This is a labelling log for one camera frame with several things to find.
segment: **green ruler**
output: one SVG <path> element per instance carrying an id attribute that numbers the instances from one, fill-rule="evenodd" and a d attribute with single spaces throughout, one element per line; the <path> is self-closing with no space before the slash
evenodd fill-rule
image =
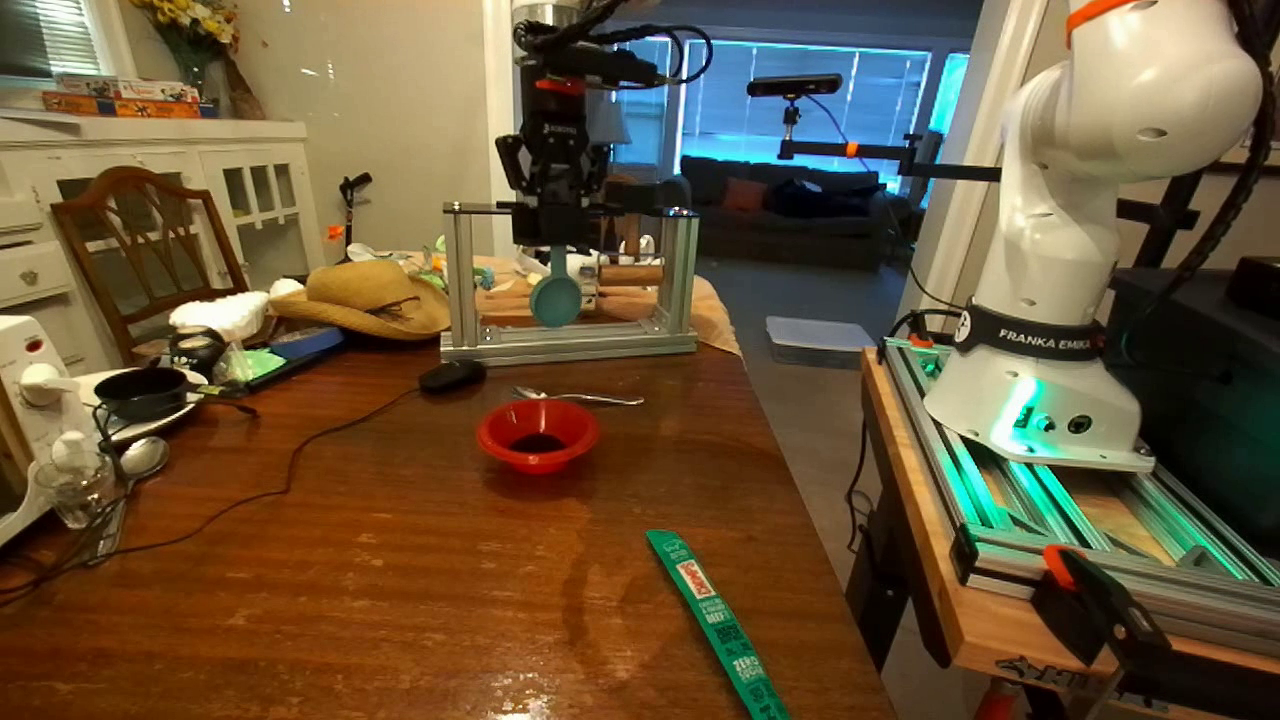
<path id="1" fill-rule="evenodd" d="M 644 531 L 651 556 L 664 563 L 668 582 L 683 596 L 697 628 L 704 628 L 730 692 L 744 701 L 751 720 L 785 720 L 790 717 L 785 701 L 774 695 L 771 682 L 765 678 L 765 664 L 744 631 L 744 625 L 730 618 L 730 609 L 719 599 L 717 586 L 690 556 L 690 550 L 668 531 L 651 530 Z"/>

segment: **red bowl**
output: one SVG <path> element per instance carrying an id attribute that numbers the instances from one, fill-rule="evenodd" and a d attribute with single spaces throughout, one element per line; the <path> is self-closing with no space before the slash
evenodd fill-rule
<path id="1" fill-rule="evenodd" d="M 594 418 L 564 402 L 512 402 L 476 427 L 481 453 L 523 475 L 553 475 L 589 458 L 594 441 Z"/>

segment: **chair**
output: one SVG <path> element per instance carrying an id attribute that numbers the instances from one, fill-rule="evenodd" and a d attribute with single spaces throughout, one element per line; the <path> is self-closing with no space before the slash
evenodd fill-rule
<path id="1" fill-rule="evenodd" d="M 176 304 L 249 290 L 211 197 L 178 177 L 106 170 L 53 220 L 122 361 L 159 357 Z"/>

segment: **white cabinet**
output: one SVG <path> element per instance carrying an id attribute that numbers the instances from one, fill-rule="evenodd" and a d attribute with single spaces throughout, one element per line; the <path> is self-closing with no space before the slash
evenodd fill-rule
<path id="1" fill-rule="evenodd" d="M 305 124 L 275 120 L 0 112 L 0 311 L 37 316 L 77 372 L 114 366 L 92 291 L 49 220 L 55 200 L 111 166 L 176 173 L 208 190 L 251 290 L 305 278 L 324 263 L 305 145 Z M 4 207 L 20 207 L 24 225 L 6 227 Z M 39 290 L 12 278 L 20 270 L 37 271 Z"/>

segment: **wooden tabletop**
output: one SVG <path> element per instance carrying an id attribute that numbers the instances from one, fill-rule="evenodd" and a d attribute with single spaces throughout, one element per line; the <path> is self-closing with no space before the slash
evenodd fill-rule
<path id="1" fill-rule="evenodd" d="M 192 412 L 122 550 L 269 495 L 4 609 L 0 717 L 740 717 L 644 530 L 690 543 L 790 717 L 893 717 L 734 357 L 491 367 L 422 402 L 432 366 L 340 352 L 256 422 Z M 598 409 L 598 447 L 528 486 L 473 441 L 516 385 L 648 405 Z"/>
<path id="2" fill-rule="evenodd" d="M 859 380 L 866 397 L 866 412 L 874 423 L 874 438 L 884 441 L 889 475 L 902 500 L 902 518 L 911 530 L 911 550 L 924 563 L 926 605 L 941 619 L 947 660 L 967 671 L 983 678 L 1017 678 L 1017 682 L 1042 682 L 1042 683 L 1102 683 L 1114 671 L 1114 660 L 1102 652 L 1093 667 L 1083 667 L 1034 618 L 1028 599 L 994 596 L 979 588 L 965 588 L 955 577 L 952 543 L 955 530 L 942 512 L 942 500 L 932 488 L 932 469 L 921 453 L 921 441 L 911 431 L 906 409 L 901 405 L 901 392 L 889 376 L 889 366 L 879 366 L 874 352 L 859 357 Z M 1252 655 L 1236 650 L 1214 650 L 1202 641 L 1172 637 L 1178 652 L 1211 655 L 1222 664 L 1242 664 L 1258 671 L 1280 671 L 1277 655 Z"/>

